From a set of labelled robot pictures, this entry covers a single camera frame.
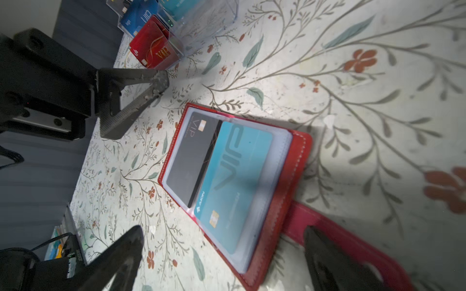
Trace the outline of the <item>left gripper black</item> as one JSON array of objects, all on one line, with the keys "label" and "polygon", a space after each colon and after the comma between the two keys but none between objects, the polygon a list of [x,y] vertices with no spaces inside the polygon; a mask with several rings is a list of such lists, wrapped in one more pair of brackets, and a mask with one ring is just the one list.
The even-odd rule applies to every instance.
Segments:
[{"label": "left gripper black", "polygon": [[168,88],[166,70],[97,71],[38,29],[1,35],[1,132],[82,139],[97,89],[100,135],[118,140]]}]

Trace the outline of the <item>clear acrylic card organizer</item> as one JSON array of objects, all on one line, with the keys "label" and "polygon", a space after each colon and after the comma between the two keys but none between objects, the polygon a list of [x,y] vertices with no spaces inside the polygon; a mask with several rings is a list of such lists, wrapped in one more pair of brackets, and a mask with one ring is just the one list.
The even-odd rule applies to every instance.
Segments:
[{"label": "clear acrylic card organizer", "polygon": [[[175,21],[158,1],[158,12],[155,16],[169,30],[169,42],[182,60],[230,26],[236,20],[238,11],[238,1],[199,1],[181,20]],[[119,29],[121,18],[118,16]]]}]

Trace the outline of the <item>red leather card holder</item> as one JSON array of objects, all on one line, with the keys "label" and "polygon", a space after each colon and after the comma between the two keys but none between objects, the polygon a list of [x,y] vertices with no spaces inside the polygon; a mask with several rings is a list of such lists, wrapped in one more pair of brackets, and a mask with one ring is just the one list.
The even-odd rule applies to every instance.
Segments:
[{"label": "red leather card holder", "polygon": [[177,135],[182,129],[183,121],[190,108],[211,112],[221,117],[223,122],[231,122],[273,134],[273,141],[258,182],[257,193],[251,203],[235,253],[229,254],[195,217],[194,211],[203,181],[191,208],[184,209],[175,201],[199,226],[204,236],[216,248],[217,253],[246,290],[256,291],[264,282],[280,235],[290,237],[305,248],[303,235],[308,226],[321,230],[349,257],[369,268],[389,288],[389,291],[413,289],[408,275],[393,259],[320,213],[293,200],[313,145],[313,139],[307,133],[248,120],[189,103],[184,109],[158,178],[158,182],[168,194],[169,192],[163,185],[163,178],[167,173]]}]

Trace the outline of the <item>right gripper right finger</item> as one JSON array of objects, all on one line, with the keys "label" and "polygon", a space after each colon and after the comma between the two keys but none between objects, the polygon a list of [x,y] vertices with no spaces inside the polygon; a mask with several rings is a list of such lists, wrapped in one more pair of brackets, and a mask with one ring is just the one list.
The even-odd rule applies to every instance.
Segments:
[{"label": "right gripper right finger", "polygon": [[357,263],[321,230],[304,231],[305,258],[316,291],[388,291],[372,271]]}]

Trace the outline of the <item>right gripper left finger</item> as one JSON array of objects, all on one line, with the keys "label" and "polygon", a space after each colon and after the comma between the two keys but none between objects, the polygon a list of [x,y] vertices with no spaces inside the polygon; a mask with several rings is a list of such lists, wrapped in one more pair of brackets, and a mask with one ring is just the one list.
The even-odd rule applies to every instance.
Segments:
[{"label": "right gripper left finger", "polygon": [[68,291],[131,291],[142,260],[143,230],[133,226],[93,260],[83,271],[67,280]]}]

